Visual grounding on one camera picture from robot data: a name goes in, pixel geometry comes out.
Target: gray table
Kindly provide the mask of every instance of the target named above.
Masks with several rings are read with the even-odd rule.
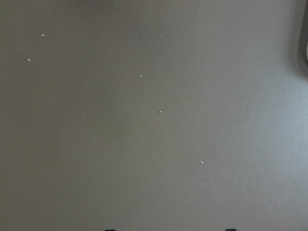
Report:
[[[2,0],[0,230],[307,231],[305,5]]]

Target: smooth matte surface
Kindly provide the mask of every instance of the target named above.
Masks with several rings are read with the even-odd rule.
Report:
[[[305,4],[2,0],[0,230],[308,231]]]

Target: gray surface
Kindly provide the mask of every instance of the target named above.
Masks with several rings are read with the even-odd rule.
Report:
[[[307,231],[305,4],[2,0],[0,230]]]

